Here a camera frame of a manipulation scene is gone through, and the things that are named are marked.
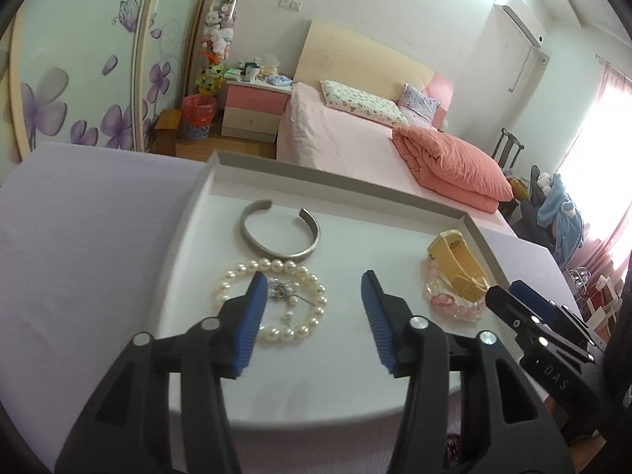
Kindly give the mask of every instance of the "air conditioner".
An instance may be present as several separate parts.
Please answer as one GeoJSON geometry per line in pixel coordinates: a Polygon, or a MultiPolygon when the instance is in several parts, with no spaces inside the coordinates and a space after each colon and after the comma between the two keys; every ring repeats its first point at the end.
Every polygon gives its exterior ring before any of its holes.
{"type": "Polygon", "coordinates": [[[523,34],[527,36],[534,48],[540,48],[546,34],[542,23],[538,21],[533,11],[522,0],[496,0],[494,5],[502,7],[507,15],[513,19],[523,34]]]}

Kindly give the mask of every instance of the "metal screw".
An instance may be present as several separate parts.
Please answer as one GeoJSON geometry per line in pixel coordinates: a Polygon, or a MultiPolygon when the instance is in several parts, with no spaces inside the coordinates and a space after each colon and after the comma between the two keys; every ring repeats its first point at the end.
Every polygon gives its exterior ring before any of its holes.
{"type": "Polygon", "coordinates": [[[410,326],[417,330],[425,330],[429,325],[428,319],[419,316],[412,317],[409,322],[410,326]]]}
{"type": "Polygon", "coordinates": [[[151,342],[152,340],[152,336],[149,333],[138,333],[137,335],[134,335],[134,339],[132,340],[132,342],[134,342],[135,346],[146,346],[149,342],[151,342]]]}
{"type": "Polygon", "coordinates": [[[491,331],[481,331],[478,338],[480,338],[482,343],[487,344],[488,346],[495,344],[498,340],[496,335],[494,335],[491,331]]]}
{"type": "Polygon", "coordinates": [[[201,328],[206,331],[213,331],[219,328],[221,325],[217,317],[209,317],[201,322],[201,328]]]}

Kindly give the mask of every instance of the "headboard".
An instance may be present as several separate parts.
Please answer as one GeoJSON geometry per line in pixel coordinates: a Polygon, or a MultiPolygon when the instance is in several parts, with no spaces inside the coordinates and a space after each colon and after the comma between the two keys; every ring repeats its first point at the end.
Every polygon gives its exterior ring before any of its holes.
{"type": "Polygon", "coordinates": [[[452,83],[431,68],[370,37],[321,21],[312,21],[294,80],[319,90],[321,80],[334,80],[394,102],[407,83],[441,103],[432,122],[436,128],[453,93],[452,83]]]}

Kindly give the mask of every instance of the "silver bangle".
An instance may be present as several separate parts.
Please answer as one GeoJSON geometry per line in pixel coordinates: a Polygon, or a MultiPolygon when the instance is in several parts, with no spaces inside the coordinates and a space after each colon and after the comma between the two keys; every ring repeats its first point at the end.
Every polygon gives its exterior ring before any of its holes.
{"type": "Polygon", "coordinates": [[[249,204],[243,212],[241,212],[241,217],[239,218],[239,232],[241,232],[241,236],[246,241],[248,247],[253,251],[253,253],[258,256],[266,256],[268,258],[279,258],[280,260],[293,260],[295,262],[302,262],[316,249],[318,245],[318,241],[320,240],[320,226],[318,222],[312,217],[312,214],[307,211],[307,209],[301,209],[298,213],[298,216],[307,223],[312,231],[313,241],[312,244],[304,251],[300,251],[296,254],[282,254],[277,253],[276,251],[270,250],[258,242],[248,231],[246,228],[246,219],[248,216],[258,210],[268,210],[273,205],[273,201],[271,199],[258,199],[257,201],[253,201],[249,204]]]}

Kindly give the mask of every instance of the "pink drawer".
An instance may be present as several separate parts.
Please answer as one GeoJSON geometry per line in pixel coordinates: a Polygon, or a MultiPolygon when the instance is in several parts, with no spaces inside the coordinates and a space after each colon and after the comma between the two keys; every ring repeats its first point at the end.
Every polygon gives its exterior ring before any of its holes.
{"type": "Polygon", "coordinates": [[[290,97],[288,94],[275,93],[265,89],[231,85],[228,88],[226,106],[281,115],[285,110],[288,97],[290,97]]]}

